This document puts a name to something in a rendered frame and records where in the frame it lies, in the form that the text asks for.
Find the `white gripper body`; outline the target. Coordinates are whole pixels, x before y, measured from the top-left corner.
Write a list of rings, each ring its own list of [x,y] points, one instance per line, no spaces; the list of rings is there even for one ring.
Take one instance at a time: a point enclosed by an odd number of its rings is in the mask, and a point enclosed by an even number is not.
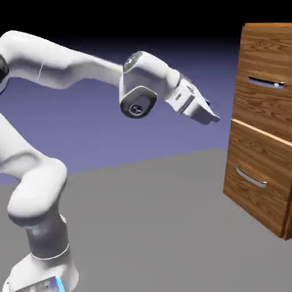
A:
[[[215,114],[209,105],[205,102],[205,98],[200,94],[200,92],[192,90],[190,97],[184,104],[184,110],[182,113],[203,124],[209,124],[212,122],[212,116]]]

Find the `wooden cabinet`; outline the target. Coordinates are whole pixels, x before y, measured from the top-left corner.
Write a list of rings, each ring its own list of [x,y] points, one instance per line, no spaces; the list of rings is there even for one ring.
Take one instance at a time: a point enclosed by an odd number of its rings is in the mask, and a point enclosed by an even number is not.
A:
[[[292,23],[242,28],[223,191],[292,239]]]

